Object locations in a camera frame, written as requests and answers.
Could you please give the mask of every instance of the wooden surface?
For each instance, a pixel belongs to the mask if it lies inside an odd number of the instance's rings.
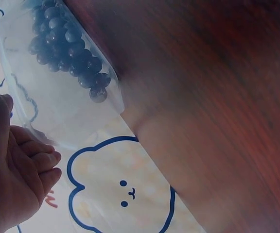
[[[280,233],[280,0],[66,0],[124,119],[208,233]]]

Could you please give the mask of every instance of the hand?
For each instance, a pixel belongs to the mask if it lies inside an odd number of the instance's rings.
[[[0,233],[29,219],[57,183],[61,155],[10,126],[13,100],[0,95]]]

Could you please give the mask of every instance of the grape bunch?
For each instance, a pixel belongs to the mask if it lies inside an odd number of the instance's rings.
[[[49,71],[69,72],[78,78],[83,88],[90,89],[90,98],[101,103],[107,98],[105,88],[111,78],[100,72],[102,61],[85,49],[82,32],[61,12],[54,0],[44,0],[32,9],[36,37],[29,45],[29,53],[36,55],[39,64],[48,65]]]

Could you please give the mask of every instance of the brown wood grain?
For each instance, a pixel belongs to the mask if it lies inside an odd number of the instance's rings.
[[[280,0],[66,0],[208,233],[280,233]]]

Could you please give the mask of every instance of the dot eye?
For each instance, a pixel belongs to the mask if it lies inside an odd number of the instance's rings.
[[[121,185],[122,187],[126,187],[126,186],[127,186],[127,181],[124,181],[124,180],[121,181],[121,182],[120,182],[120,185]]]
[[[122,207],[127,207],[127,206],[128,206],[128,202],[122,201],[122,202],[121,202],[121,206],[122,206]]]

